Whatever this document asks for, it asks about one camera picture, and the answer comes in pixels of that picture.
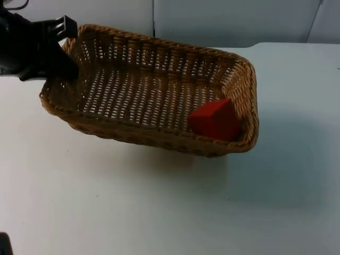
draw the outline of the red cube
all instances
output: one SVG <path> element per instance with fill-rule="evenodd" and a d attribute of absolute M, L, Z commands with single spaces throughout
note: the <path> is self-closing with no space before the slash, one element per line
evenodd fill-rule
<path fill-rule="evenodd" d="M 230 98 L 208 102 L 188 117 L 192 132 L 216 140 L 233 141 L 241 130 Z"/>

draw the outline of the black robotic arm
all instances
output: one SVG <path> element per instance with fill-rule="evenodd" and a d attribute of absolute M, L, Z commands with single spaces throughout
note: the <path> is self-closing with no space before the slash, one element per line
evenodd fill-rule
<path fill-rule="evenodd" d="M 77 79 L 77 64 L 58 43 L 66 37 L 77 37 L 77 23 L 67 16 L 30 22 L 9 10 L 4 7 L 4 0 L 0 0 L 0 75 L 17 76 L 21 81 L 51 77 Z"/>

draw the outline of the woven basket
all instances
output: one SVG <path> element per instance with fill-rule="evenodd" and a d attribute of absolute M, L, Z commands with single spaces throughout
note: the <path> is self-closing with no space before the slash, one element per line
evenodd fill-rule
<path fill-rule="evenodd" d="M 258 137 L 256 76 L 239 55 L 84 25 L 63 49 L 77 62 L 75 82 L 49 79 L 40 98 L 51 114 L 86 134 L 216 157 L 245 152 Z M 242 124 L 233 142 L 193 134 L 187 116 L 230 97 Z"/>

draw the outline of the white wall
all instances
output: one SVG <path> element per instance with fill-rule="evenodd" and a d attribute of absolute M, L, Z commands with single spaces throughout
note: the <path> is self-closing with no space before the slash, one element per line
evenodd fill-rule
<path fill-rule="evenodd" d="M 13 0 L 19 6 L 26 0 Z M 30 0 L 19 12 L 31 21 L 67 15 L 78 24 L 95 23 L 152 35 L 152 0 Z"/>
<path fill-rule="evenodd" d="M 210 47 L 304 43 L 319 0 L 155 0 L 156 36 Z"/>
<path fill-rule="evenodd" d="M 340 0 L 323 0 L 308 43 L 340 44 Z"/>

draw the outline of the white table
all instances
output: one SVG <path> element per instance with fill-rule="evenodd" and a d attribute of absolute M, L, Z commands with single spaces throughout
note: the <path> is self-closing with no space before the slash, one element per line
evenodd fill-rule
<path fill-rule="evenodd" d="M 41 107 L 42 81 L 0 78 L 15 254 L 339 254 L 340 45 L 226 50 L 254 64 L 260 116 L 228 162 L 82 134 Z"/>

